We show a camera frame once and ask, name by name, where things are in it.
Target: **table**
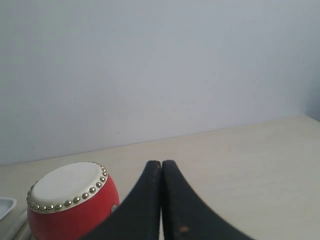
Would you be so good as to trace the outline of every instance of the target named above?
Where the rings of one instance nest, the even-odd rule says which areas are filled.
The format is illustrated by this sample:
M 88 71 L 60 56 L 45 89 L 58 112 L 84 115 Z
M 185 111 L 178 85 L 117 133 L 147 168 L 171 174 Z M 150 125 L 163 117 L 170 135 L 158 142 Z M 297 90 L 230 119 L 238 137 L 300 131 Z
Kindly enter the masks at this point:
M 103 164 L 123 200 L 148 160 L 166 159 L 177 162 L 212 209 L 251 237 L 320 238 L 320 123 L 304 115 L 2 166 L 1 196 L 16 198 L 17 206 L 0 221 L 0 238 L 26 208 L 30 186 L 58 167 Z

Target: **white tray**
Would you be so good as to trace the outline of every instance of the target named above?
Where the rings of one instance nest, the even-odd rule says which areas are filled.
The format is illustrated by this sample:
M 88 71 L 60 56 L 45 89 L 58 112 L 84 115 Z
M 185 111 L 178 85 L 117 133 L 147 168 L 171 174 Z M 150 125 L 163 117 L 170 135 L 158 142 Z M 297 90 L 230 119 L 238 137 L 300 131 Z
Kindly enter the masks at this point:
M 0 221 L 17 205 L 17 200 L 11 197 L 0 197 Z

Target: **wall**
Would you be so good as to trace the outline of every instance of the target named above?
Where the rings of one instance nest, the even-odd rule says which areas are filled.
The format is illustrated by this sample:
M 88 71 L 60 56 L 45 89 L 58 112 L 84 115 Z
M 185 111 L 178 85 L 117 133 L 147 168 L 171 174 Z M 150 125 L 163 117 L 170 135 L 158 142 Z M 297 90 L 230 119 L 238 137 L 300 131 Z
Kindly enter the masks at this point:
M 315 113 L 319 25 L 318 0 L 1 1 L 0 164 Z

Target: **drumhead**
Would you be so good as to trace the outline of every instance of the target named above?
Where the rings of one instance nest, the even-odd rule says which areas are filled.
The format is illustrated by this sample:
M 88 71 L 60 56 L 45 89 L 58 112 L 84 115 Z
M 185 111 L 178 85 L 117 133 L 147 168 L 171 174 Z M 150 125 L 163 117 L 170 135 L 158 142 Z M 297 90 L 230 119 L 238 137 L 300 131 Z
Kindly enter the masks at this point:
M 31 187 L 27 195 L 28 206 L 39 213 L 67 210 L 97 194 L 107 177 L 106 169 L 95 162 L 62 166 Z

